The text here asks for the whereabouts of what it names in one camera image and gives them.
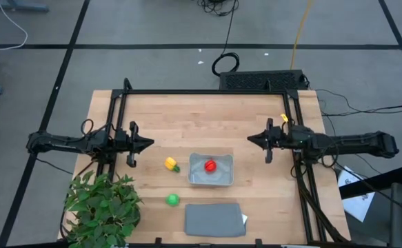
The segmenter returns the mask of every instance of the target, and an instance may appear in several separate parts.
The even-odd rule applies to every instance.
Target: gray cloth
[[[239,204],[187,204],[185,234],[209,237],[244,236],[246,230]]]

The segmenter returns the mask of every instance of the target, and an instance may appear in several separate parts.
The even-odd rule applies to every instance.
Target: potted plant
[[[133,181],[127,175],[112,183],[107,174],[98,176],[93,184],[93,171],[83,178],[77,176],[71,183],[66,198],[66,209],[75,220],[66,222],[72,227],[68,240],[77,247],[125,246],[125,237],[131,235],[138,225],[138,203],[141,199],[134,190]]]

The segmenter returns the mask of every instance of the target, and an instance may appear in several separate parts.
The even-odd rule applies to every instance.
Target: plastic bin
[[[213,173],[207,173],[204,169],[205,162],[214,160],[217,168]],[[190,155],[190,171],[188,180],[193,185],[211,187],[227,187],[233,184],[233,156],[231,155],[202,155],[192,153]]]

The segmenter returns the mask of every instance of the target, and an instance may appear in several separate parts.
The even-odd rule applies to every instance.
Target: red tomato toy
[[[212,173],[216,170],[216,162],[214,162],[213,160],[209,160],[207,162],[205,162],[204,168],[206,170],[207,173]]]

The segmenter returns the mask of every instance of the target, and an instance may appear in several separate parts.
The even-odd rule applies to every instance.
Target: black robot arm
[[[138,135],[138,125],[130,122],[130,136],[126,131],[115,130],[114,138],[111,138],[102,127],[98,130],[87,133],[81,138],[69,136],[58,136],[38,131],[29,135],[29,141],[26,148],[30,153],[48,152],[51,150],[62,152],[74,152],[87,154],[93,160],[108,164],[112,162],[114,155],[119,152],[129,152],[127,164],[136,167],[134,154],[141,153],[145,148],[154,143],[152,139],[144,138]]]
[[[302,125],[293,125],[286,134],[283,127],[273,127],[272,118],[268,119],[263,132],[249,136],[248,140],[267,150],[266,163],[272,161],[273,148],[301,150],[303,159],[312,163],[317,162],[325,155],[366,153],[392,158],[399,153],[394,137],[384,132],[328,136],[314,133],[310,128]]]

